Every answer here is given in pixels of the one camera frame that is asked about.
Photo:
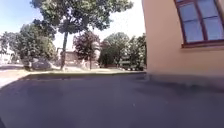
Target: tree trunk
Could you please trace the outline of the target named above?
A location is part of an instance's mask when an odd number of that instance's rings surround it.
[[[64,66],[65,66],[67,40],[68,40],[68,32],[65,32],[64,41],[63,41],[63,48],[62,48],[62,54],[61,54],[61,70],[63,70]]]

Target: sky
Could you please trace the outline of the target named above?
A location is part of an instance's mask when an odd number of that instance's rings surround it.
[[[131,1],[134,2],[132,9],[111,15],[113,22],[110,28],[104,31],[94,31],[101,40],[116,32],[124,32],[130,38],[132,36],[140,36],[145,32],[142,0]],[[5,31],[19,32],[23,24],[29,24],[34,19],[42,19],[39,10],[32,8],[29,3],[30,0],[0,0],[0,35]],[[73,35],[69,35],[68,49],[72,48],[72,40]],[[62,42],[63,35],[57,33],[54,40],[55,46],[62,47]]]

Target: pavement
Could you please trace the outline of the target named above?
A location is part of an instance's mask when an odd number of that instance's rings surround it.
[[[224,93],[143,74],[0,81],[6,128],[223,128]]]

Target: window frame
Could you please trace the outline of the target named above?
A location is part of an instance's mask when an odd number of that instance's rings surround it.
[[[202,28],[202,34],[203,34],[204,40],[189,43],[189,42],[187,42],[187,37],[186,37],[185,29],[184,29],[184,22],[181,18],[180,6],[189,4],[191,2],[194,3],[195,9],[197,11],[198,20],[199,20],[201,28]],[[180,25],[181,25],[181,31],[182,31],[182,35],[183,35],[183,39],[184,39],[184,42],[182,44],[182,48],[210,47],[210,46],[222,46],[222,45],[224,45],[224,39],[208,40],[206,26],[205,26],[205,23],[203,21],[204,18],[202,16],[202,13],[200,12],[200,8],[199,8],[199,5],[197,3],[197,0],[183,0],[183,1],[180,1],[180,2],[177,2],[177,0],[174,0],[174,3],[176,5],[176,9],[177,9],[177,13],[178,13],[178,17],[179,17]],[[217,9],[218,18],[220,19],[220,22],[221,22],[221,25],[222,25],[222,28],[223,28],[223,32],[224,32],[223,15],[221,14],[221,10],[220,10],[216,0],[214,0],[214,4],[215,4],[215,7]]]

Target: building wall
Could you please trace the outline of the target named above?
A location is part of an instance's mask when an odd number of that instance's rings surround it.
[[[224,0],[218,0],[224,7]],[[143,0],[148,73],[224,76],[224,47],[181,47],[183,36],[174,0]]]

